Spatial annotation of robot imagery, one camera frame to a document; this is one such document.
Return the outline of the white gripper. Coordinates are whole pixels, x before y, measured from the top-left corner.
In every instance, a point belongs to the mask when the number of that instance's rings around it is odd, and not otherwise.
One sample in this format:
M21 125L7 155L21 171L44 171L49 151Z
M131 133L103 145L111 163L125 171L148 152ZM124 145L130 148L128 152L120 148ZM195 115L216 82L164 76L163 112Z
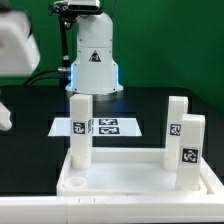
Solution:
M0 77L30 76L39 62L40 52L27 14L0 8Z

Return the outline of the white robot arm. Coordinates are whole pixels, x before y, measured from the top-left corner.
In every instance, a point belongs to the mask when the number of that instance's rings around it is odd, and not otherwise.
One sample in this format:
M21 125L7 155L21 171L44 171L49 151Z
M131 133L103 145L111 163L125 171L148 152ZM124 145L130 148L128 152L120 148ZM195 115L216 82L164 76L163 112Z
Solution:
M98 101L119 95L119 69L113 59L113 22L100 0L55 0L49 13L58 16L66 90L91 94ZM0 0L0 77L27 76L40 62L26 12Z

